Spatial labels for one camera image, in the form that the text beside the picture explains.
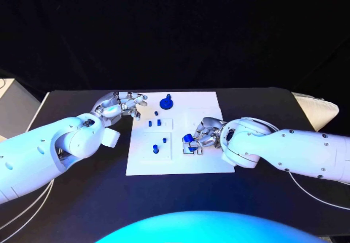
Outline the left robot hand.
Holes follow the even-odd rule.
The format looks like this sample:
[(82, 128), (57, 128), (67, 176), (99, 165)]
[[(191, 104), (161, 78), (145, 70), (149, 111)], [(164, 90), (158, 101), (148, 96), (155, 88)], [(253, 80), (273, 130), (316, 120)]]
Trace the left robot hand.
[(95, 102), (90, 114), (100, 119), (105, 127), (112, 126), (125, 115), (139, 120), (141, 113), (136, 110), (136, 105), (146, 106), (145, 100), (146, 96), (139, 93), (109, 92)]

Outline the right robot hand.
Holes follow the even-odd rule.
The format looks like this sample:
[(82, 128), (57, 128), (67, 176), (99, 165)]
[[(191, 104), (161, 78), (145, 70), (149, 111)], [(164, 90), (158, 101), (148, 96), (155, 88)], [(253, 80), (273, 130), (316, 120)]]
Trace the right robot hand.
[(220, 147), (220, 133), (221, 129), (226, 125), (226, 122), (213, 118), (204, 117), (200, 121), (200, 124), (195, 128), (192, 134), (192, 141), (188, 143), (190, 147), (208, 147), (213, 146), (214, 148)]

